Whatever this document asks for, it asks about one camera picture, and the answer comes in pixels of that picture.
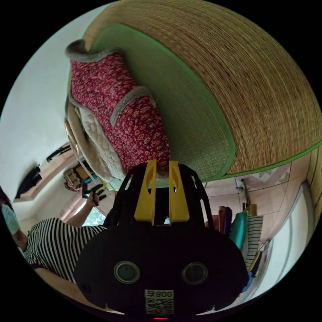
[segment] red patterned fabric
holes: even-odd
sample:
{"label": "red patterned fabric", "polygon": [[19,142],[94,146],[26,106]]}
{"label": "red patterned fabric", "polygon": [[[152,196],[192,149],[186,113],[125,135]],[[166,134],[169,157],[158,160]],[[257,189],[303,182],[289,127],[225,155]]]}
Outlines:
{"label": "red patterned fabric", "polygon": [[118,153],[126,172],[148,160],[157,160],[159,168],[170,158],[168,140],[159,113],[149,96],[131,101],[116,124],[111,115],[117,103],[138,85],[130,75],[120,53],[113,53],[97,62],[71,60],[73,98],[89,108],[105,135]]}

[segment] tiled wall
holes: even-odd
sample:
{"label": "tiled wall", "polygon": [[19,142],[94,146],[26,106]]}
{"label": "tiled wall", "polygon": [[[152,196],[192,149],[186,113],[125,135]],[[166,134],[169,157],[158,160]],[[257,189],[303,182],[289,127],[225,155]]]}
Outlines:
{"label": "tiled wall", "polygon": [[306,180],[310,158],[309,153],[276,169],[208,182],[205,190],[212,213],[217,213],[220,206],[230,207],[233,216],[242,211],[246,198],[237,187],[244,179],[251,202],[257,204],[258,215],[264,216],[261,240],[272,237],[288,215],[301,183]]}
{"label": "tiled wall", "polygon": [[315,211],[315,225],[317,225],[322,212],[322,146],[311,153],[307,179],[311,188]]}

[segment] shelf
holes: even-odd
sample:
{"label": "shelf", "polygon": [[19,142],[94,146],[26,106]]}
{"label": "shelf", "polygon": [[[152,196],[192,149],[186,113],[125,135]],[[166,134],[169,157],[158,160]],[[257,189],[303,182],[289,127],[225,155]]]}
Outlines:
{"label": "shelf", "polygon": [[36,186],[32,187],[26,193],[21,194],[20,198],[13,202],[25,202],[34,200],[40,191],[61,171],[71,166],[76,161],[73,151],[67,151],[64,154],[54,158],[48,163],[48,166],[40,173],[41,180]]}

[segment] striped shirt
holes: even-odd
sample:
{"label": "striped shirt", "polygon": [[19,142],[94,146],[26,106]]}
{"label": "striped shirt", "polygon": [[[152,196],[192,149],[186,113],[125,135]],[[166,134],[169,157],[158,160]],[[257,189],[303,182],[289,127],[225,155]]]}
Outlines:
{"label": "striped shirt", "polygon": [[104,226],[74,227],[58,218],[40,221],[28,232],[28,244],[23,252],[31,267],[45,268],[75,283],[74,270],[86,243]]}

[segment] human hand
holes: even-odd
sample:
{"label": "human hand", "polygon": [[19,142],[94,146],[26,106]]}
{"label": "human hand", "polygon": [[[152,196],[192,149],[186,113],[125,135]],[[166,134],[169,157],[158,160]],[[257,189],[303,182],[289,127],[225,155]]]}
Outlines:
{"label": "human hand", "polygon": [[94,194],[93,192],[90,193],[89,197],[87,198],[87,201],[86,201],[86,206],[88,207],[96,207],[96,203],[99,203],[99,198],[98,198],[98,195],[97,194]]}

